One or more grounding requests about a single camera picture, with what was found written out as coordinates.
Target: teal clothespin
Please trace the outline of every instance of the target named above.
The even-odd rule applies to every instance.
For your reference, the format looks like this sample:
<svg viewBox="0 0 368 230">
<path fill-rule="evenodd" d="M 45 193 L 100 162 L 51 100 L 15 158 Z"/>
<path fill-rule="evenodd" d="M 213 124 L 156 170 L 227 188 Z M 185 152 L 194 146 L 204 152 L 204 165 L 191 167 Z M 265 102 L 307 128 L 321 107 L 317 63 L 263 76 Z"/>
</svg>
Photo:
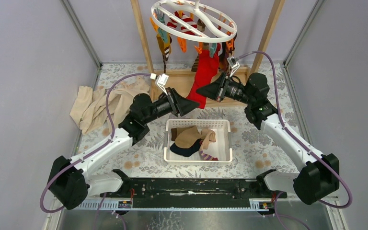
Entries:
<svg viewBox="0 0 368 230">
<path fill-rule="evenodd" d="M 216 50 L 217 50 L 217 44 L 216 43 L 209 44 L 209 57 L 210 58 L 214 57 L 214 54 L 215 54 Z"/>
<path fill-rule="evenodd" d="M 159 22 L 165 24 L 164 22 L 164 13 L 161 12 L 159 9 L 156 8 L 155 10 L 156 16 L 157 16 L 157 20 L 159 20 Z M 167 38 L 167 32 L 162 30 L 161 28 L 158 28 L 157 30 L 160 34 L 161 39 L 163 40 L 164 43 L 168 42 L 168 38 Z"/>
<path fill-rule="evenodd" d="M 166 31 L 164 31 L 164 30 L 162 30 L 160 27 L 158 28 L 158 30 L 157 30 L 158 32 L 159 32 L 159 34 L 160 34 L 160 37 L 161 37 L 161 39 L 163 40 L 163 42 L 164 43 L 167 43 L 167 32 Z"/>
</svg>

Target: purple-gray wall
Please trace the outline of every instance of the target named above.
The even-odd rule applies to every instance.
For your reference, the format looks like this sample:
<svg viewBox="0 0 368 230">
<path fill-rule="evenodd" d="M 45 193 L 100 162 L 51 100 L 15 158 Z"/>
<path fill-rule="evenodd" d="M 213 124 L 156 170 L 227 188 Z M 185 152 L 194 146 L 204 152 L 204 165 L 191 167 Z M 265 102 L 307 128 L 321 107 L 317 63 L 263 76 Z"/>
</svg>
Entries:
<svg viewBox="0 0 368 230">
<path fill-rule="evenodd" d="M 73 150 L 69 111 L 95 73 L 59 0 L 0 0 L 0 229 L 41 229 L 40 194 Z"/>
<path fill-rule="evenodd" d="M 289 69 L 314 146 L 353 192 L 349 229 L 368 229 L 368 1 L 326 1 Z"/>
<path fill-rule="evenodd" d="M 145 62 L 138 29 L 129 0 L 71 0 L 85 32 L 102 62 Z M 153 62 L 162 62 L 156 33 L 150 24 L 150 8 L 156 0 L 140 0 L 143 22 Z M 238 26 L 235 42 L 238 55 L 257 50 L 274 0 L 201 0 L 231 17 Z M 316 0 L 286 0 L 267 53 L 273 60 L 284 60 L 296 40 Z M 169 62 L 191 63 L 196 42 L 187 41 L 181 52 L 172 37 Z"/>
</svg>

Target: white plastic basket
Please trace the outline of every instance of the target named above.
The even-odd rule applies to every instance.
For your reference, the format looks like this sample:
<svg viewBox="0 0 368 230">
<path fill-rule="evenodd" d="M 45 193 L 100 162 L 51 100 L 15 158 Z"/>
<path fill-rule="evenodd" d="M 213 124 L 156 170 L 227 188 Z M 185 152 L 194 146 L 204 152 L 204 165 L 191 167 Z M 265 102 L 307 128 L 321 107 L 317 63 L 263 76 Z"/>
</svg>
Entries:
<svg viewBox="0 0 368 230">
<path fill-rule="evenodd" d="M 217 157 L 218 161 L 205 161 L 199 152 L 191 157 L 183 157 L 170 151 L 171 129 L 178 127 L 197 126 L 198 131 L 203 128 L 211 129 L 215 132 L 216 142 L 210 142 L 208 149 L 204 153 Z M 232 162 L 232 143 L 230 124 L 228 120 L 193 120 L 193 119 L 169 119 L 167 120 L 164 136 L 164 160 L 170 164 L 180 165 L 225 165 Z"/>
</svg>

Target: beige sock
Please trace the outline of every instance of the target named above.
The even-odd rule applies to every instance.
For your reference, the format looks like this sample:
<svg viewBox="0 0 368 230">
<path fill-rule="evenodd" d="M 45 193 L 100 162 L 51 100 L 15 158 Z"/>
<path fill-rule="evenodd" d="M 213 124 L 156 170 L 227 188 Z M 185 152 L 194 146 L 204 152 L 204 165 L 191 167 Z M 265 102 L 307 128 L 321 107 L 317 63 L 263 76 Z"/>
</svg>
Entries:
<svg viewBox="0 0 368 230">
<path fill-rule="evenodd" d="M 200 150 L 207 150 L 210 141 L 212 141 L 212 142 L 217 141 L 215 139 L 216 134 L 211 129 L 206 129 L 206 128 L 202 129 L 201 130 L 201 135 L 202 135 L 202 138 L 203 138 L 204 141 L 201 144 Z"/>
<path fill-rule="evenodd" d="M 75 124 L 80 127 L 80 121 L 85 110 L 92 103 L 92 88 L 87 86 L 80 86 L 78 88 L 77 98 L 70 111 L 70 116 Z"/>
<path fill-rule="evenodd" d="M 193 126 L 187 130 L 184 130 L 180 135 L 175 139 L 175 144 L 177 147 L 182 149 L 188 149 L 192 145 L 194 145 L 195 141 L 200 139 L 202 135 L 199 133 L 198 128 Z"/>
<path fill-rule="evenodd" d="M 133 98 L 139 93 L 148 93 L 150 89 L 150 86 L 141 77 L 138 77 L 135 83 L 121 85 L 122 87 L 110 93 L 108 100 L 109 112 L 114 115 L 112 120 L 115 127 L 129 112 Z M 104 124 L 107 119 L 105 102 L 105 89 L 92 92 L 92 88 L 80 86 L 70 116 L 81 129 L 82 134 L 85 135 Z"/>
<path fill-rule="evenodd" d="M 171 140 L 175 141 L 178 137 L 178 135 L 180 135 L 184 130 L 187 130 L 189 128 L 192 128 L 194 126 L 189 126 L 189 127 L 185 127 L 185 128 L 172 128 L 171 129 Z"/>
</svg>

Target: orange clothespin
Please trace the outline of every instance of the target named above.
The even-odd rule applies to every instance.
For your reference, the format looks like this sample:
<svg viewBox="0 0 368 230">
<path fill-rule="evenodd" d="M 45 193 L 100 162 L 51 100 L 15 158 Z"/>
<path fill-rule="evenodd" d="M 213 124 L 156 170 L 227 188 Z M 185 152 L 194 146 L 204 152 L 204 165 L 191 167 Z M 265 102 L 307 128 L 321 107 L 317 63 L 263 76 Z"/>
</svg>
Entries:
<svg viewBox="0 0 368 230">
<path fill-rule="evenodd" d="M 233 39 L 226 42 L 226 47 L 228 48 L 229 51 L 233 49 Z"/>
<path fill-rule="evenodd" d="M 150 18 L 150 23 L 153 26 L 154 30 L 157 32 L 157 30 L 159 29 L 159 26 L 154 23 L 152 18 Z"/>
<path fill-rule="evenodd" d="M 180 18 L 183 17 L 183 11 L 178 11 L 178 15 L 180 15 Z"/>
<path fill-rule="evenodd" d="M 194 46 L 195 50 L 196 50 L 199 54 L 201 54 L 201 53 L 202 53 L 202 46 L 203 46 L 203 45 L 204 45 L 204 44 L 203 44 L 202 42 L 199 42 L 199 47 Z"/>
<path fill-rule="evenodd" d="M 219 20 L 220 21 L 221 21 L 221 18 L 222 18 L 222 14 L 219 15 Z M 226 19 L 224 18 L 223 19 L 223 23 L 225 23 L 225 22 L 226 22 Z M 218 29 L 221 30 L 221 26 L 220 25 L 218 26 Z"/>
<path fill-rule="evenodd" d="M 183 53 L 187 52 L 187 42 L 185 41 L 185 39 L 177 37 L 177 42 L 180 45 L 181 51 Z"/>
</svg>

